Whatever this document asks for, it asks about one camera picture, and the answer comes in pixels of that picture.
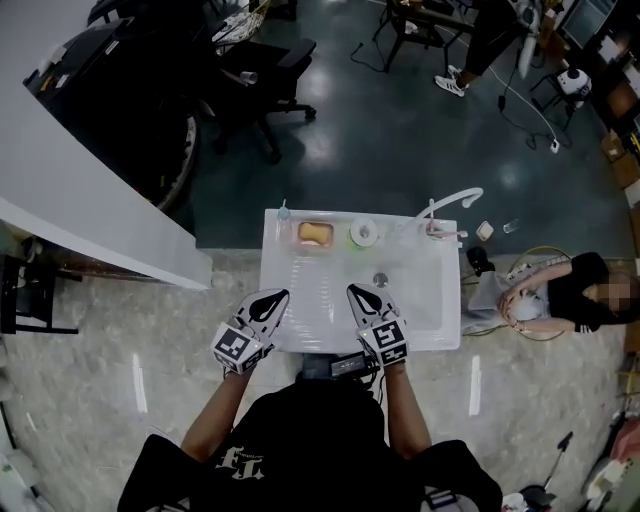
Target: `drain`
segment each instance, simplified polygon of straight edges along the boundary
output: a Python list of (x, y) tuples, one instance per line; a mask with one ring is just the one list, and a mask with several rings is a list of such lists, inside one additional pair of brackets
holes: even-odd
[(385, 286), (387, 286), (389, 284), (389, 278), (387, 277), (387, 274), (378, 272), (375, 276), (373, 276), (373, 284), (378, 288), (384, 288)]

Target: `dark epoxy floor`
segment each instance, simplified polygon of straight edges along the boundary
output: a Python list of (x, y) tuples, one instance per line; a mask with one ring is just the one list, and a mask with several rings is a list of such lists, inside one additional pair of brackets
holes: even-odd
[[(443, 70), (441, 50), (405, 43), (388, 75), (351, 62), (349, 54), (363, 42), (357, 57), (380, 66), (370, 41), (382, 9), (367, 0), (302, 0), (297, 22), (266, 21), (264, 42), (287, 46), (307, 37), (318, 43), (298, 87), (298, 101), (318, 115), (311, 122), (303, 113), (270, 116), (283, 153), (276, 166), (266, 161), (257, 126), (232, 138), (223, 156), (210, 144), (217, 127), (203, 127), (190, 189), (171, 212), (199, 247), (260, 247), (264, 209), (284, 198), (290, 208), (415, 215), (429, 198), (482, 187), (485, 195), (470, 209), (456, 204), (439, 211), (469, 231), (466, 246), (477, 243), (475, 230), (487, 220), (496, 230), (485, 244), (491, 254), (552, 245), (572, 254), (634, 256), (626, 200), (600, 151), (604, 127), (590, 107), (569, 128), (571, 149), (554, 155), (540, 137), (532, 151), (528, 135), (500, 116), (504, 87), (490, 71), (460, 99), (433, 84)], [(385, 56), (393, 38), (385, 28)], [(514, 45), (494, 63), (505, 81), (515, 52)], [(465, 55), (464, 46), (452, 46), (453, 64), (463, 65)], [(524, 93), (540, 73), (532, 70), (526, 84), (516, 74), (512, 85)], [(547, 131), (512, 94), (505, 112), (532, 131)], [(562, 120), (561, 110), (554, 115)], [(519, 229), (504, 234), (502, 226), (516, 218)]]

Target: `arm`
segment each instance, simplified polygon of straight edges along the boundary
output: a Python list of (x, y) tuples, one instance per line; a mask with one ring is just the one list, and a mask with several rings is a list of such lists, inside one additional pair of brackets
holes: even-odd
[(558, 263), (547, 268), (539, 270), (530, 275), (523, 281), (513, 285), (509, 290), (504, 292), (498, 301), (498, 310), (504, 318), (508, 318), (508, 310), (514, 300), (521, 297), (524, 290), (535, 288), (542, 283), (553, 281), (559, 277), (571, 274), (571, 262)]
[(405, 363), (385, 366), (389, 441), (404, 459), (411, 459), (431, 446), (431, 436), (411, 388)]
[(564, 318), (538, 318), (526, 322), (516, 322), (515, 327), (531, 332), (573, 332), (576, 330), (576, 324)]
[(251, 373), (229, 373), (189, 427), (180, 448), (199, 462), (211, 457), (233, 428)]
[(550, 267), (538, 270), (535, 274), (530, 275), (525, 280), (515, 285), (514, 288), (518, 290), (529, 290), (542, 283), (553, 281), (554, 279), (568, 274), (571, 274), (571, 262), (558, 263), (557, 265), (551, 265)]

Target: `power cord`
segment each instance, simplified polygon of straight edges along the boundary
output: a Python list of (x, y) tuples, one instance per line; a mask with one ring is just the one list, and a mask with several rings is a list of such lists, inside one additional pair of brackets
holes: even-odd
[(384, 398), (384, 389), (382, 388), (382, 383), (384, 382), (386, 376), (386, 374), (382, 374), (380, 384), (378, 385), (378, 405), (382, 405), (382, 399)]
[(360, 51), (360, 48), (362, 48), (364, 46), (364, 43), (359, 43), (358, 44), (358, 47), (351, 52), (351, 55), (349, 55), (349, 59), (351, 59), (351, 61), (355, 62), (356, 64), (362, 64), (363, 66), (367, 66), (371, 71), (375, 71), (376, 73), (384, 73), (384, 68), (387, 66), (387, 64), (384, 61), (384, 57), (382, 56), (382, 52), (380, 51), (380, 46), (378, 45), (378, 38), (376, 38), (376, 40), (374, 42), (375, 42), (375, 45), (376, 45), (376, 49), (378, 50), (378, 55), (380, 55), (380, 61), (382, 62), (382, 69), (376, 69), (371, 64), (369, 64), (368, 62), (365, 62), (363, 60), (357, 60), (357, 59), (354, 58), (356, 53), (358, 53)]
[[(382, 20), (386, 13), (387, 13), (387, 7), (385, 6), (384, 10), (382, 11), (382, 14), (380, 15), (380, 18), (378, 18), (378, 29), (382, 27), (382, 24), (383, 24)], [(376, 69), (368, 62), (364, 62), (363, 60), (357, 60), (354, 58), (356, 53), (360, 51), (360, 48), (364, 46), (364, 43), (358, 43), (358, 47), (351, 52), (351, 55), (349, 55), (349, 59), (351, 60), (351, 62), (355, 62), (356, 64), (362, 64), (363, 66), (367, 66), (371, 71), (375, 71), (376, 73), (384, 73), (385, 72), (384, 70), (387, 67), (387, 63), (384, 60), (382, 51), (380, 50), (380, 44), (378, 43), (378, 35), (379, 34), (376, 34), (376, 37), (373, 38), (373, 42), (376, 45), (376, 50), (378, 50), (378, 55), (380, 56), (380, 62), (382, 62), (382, 69)]]
[[(453, 32), (451, 32), (450, 30), (440, 27), (441, 30), (444, 30), (445, 32), (451, 34), (452, 36), (455, 36), (455, 34)], [(469, 47), (469, 43), (465, 42), (464, 40), (462, 40), (461, 38), (457, 39), (458, 42), (460, 42), (460, 44), (463, 44), (464, 46), (466, 46), (467, 48)], [(536, 142), (537, 137), (546, 137), (547, 140), (553, 142), (554, 140), (557, 140), (558, 143), (564, 147), (564, 148), (571, 148), (571, 146), (573, 145), (573, 142), (571, 141), (570, 137), (566, 134), (566, 132), (563, 132), (565, 137), (567, 138), (567, 143), (563, 144), (562, 142), (560, 142), (560, 140), (558, 139), (558, 137), (556, 136), (556, 132), (553, 129), (553, 127), (551, 126), (551, 123), (547, 120), (546, 117), (544, 117), (544, 115), (542, 114), (542, 112), (540, 112), (534, 105), (532, 105), (531, 103), (529, 103), (526, 99), (524, 99), (522, 97), (522, 95), (516, 91), (513, 87), (511, 87), (511, 80), (513, 78), (513, 75), (515, 74), (515, 70), (517, 69), (518, 66), (518, 61), (516, 60), (516, 65), (511, 73), (511, 77), (509, 78), (509, 83), (505, 83), (504, 80), (502, 80), (502, 78), (500, 78), (498, 76), (498, 74), (494, 71), (493, 67), (489, 66), (489, 70), (491, 71), (491, 73), (493, 73), (493, 76), (496, 78), (496, 80), (498, 82), (500, 82), (502, 85), (505, 86), (505, 92), (500, 96), (500, 98), (498, 98), (498, 108), (500, 110), (500, 114), (502, 115), (502, 117), (509, 122), (512, 126), (514, 126), (515, 128), (518, 128), (519, 130), (522, 130), (526, 133), (529, 134), (529, 138), (526, 140), (526, 144), (527, 146), (532, 149), (532, 150), (536, 150), (538, 145)], [(504, 114), (504, 108), (506, 107), (506, 91), (511, 91), (513, 94), (515, 94), (518, 98), (520, 98), (526, 105), (528, 105), (536, 114), (538, 114), (540, 116), (540, 118), (544, 121), (544, 123), (549, 127), (549, 130), (551, 131), (551, 133), (540, 133), (540, 132), (531, 132), (530, 130), (528, 130), (527, 128), (520, 126), (516, 123), (514, 123), (513, 121), (511, 121), (505, 114)]]

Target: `black shorts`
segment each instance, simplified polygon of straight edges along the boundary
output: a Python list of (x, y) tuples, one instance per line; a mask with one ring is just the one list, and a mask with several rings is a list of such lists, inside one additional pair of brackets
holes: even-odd
[(479, 11), (465, 65), (466, 71), (478, 76), (523, 33), (509, 0), (486, 0)]

